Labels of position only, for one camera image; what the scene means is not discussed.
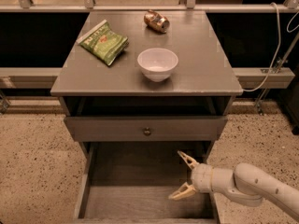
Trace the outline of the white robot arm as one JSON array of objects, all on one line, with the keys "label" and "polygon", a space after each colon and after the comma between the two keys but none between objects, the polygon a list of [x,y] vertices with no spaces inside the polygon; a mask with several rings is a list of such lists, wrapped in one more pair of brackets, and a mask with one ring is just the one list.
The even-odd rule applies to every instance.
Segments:
[{"label": "white robot arm", "polygon": [[185,182],[169,195],[170,200],[181,200],[196,193],[220,193],[232,202],[256,207],[266,199],[294,220],[299,220],[299,190],[262,169],[249,163],[239,163],[234,170],[216,168],[200,163],[182,151],[178,154],[191,169],[192,183]]}]

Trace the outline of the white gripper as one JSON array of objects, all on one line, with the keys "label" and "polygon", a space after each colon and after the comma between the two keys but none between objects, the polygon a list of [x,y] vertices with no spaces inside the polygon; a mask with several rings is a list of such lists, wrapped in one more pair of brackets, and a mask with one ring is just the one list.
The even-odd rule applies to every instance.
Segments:
[{"label": "white gripper", "polygon": [[200,193],[209,193],[212,191],[213,167],[200,163],[193,157],[183,151],[178,151],[179,156],[185,161],[192,170],[192,185],[185,182],[176,191],[168,196],[170,200],[178,201],[193,196],[197,191]]}]

